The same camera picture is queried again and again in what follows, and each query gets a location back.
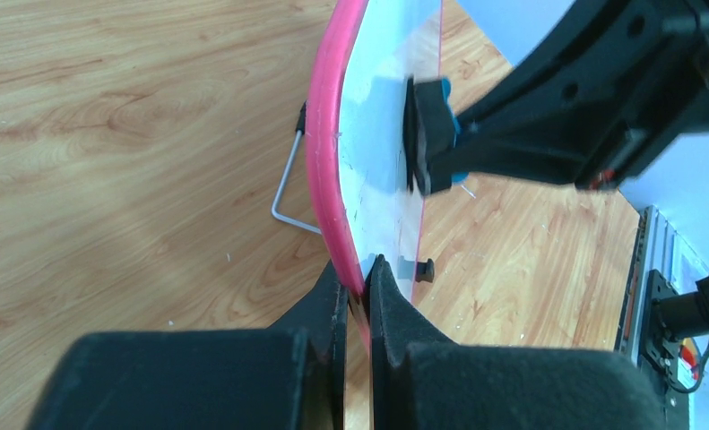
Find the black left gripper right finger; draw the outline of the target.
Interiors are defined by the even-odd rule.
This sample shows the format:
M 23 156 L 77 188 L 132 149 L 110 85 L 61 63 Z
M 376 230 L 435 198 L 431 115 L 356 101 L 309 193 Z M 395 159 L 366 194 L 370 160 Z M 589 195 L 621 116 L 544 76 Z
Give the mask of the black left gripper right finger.
M 378 256 L 367 278 L 376 429 L 664 429 L 648 378 L 615 352 L 463 345 L 400 292 Z

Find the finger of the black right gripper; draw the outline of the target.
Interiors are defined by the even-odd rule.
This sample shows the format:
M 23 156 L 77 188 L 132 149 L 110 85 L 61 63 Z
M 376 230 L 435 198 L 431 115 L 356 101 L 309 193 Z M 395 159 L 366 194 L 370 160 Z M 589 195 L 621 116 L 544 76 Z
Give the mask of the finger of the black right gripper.
M 599 144 L 558 134 L 489 136 L 464 132 L 431 155 L 431 185 L 450 187 L 463 173 L 506 176 L 549 185 L 585 187 L 599 164 Z
M 643 1 L 575 1 L 540 44 L 458 116 L 472 136 L 580 136 L 634 125 Z

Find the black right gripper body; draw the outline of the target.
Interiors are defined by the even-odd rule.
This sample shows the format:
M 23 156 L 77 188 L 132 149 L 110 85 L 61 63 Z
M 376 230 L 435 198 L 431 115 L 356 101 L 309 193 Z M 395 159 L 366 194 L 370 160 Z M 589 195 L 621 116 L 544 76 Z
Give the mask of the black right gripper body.
M 578 39 L 579 189 L 616 189 L 684 132 L 709 132 L 709 1 L 595 1 Z

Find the pink framed whiteboard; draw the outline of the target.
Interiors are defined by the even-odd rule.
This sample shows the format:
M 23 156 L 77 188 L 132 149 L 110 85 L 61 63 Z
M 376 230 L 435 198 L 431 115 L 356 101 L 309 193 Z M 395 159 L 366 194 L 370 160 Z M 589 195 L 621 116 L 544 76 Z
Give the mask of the pink framed whiteboard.
M 340 1 L 312 66 L 308 188 L 363 341 L 376 258 L 390 264 L 403 297 L 416 281 L 424 201 L 408 187 L 403 111 L 408 80 L 439 75 L 442 9 L 439 1 Z

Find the blue black foam eraser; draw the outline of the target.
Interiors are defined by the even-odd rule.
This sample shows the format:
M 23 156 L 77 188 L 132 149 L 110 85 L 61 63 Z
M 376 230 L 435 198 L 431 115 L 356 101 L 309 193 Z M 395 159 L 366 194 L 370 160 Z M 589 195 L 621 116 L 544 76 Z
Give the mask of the blue black foam eraser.
M 406 159 L 407 188 L 427 197 L 450 189 L 468 177 L 467 172 L 433 178 L 428 172 L 430 160 L 452 149 L 461 127 L 448 103 L 452 86 L 441 77 L 407 80 L 402 120 L 402 144 Z

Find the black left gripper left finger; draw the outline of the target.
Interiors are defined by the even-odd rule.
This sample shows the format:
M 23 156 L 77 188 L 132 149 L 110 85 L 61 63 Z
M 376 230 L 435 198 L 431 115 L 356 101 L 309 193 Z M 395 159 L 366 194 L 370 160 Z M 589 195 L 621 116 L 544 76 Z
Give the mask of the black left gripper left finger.
M 28 428 L 341 429 L 347 304 L 327 265 L 264 329 L 84 335 Z

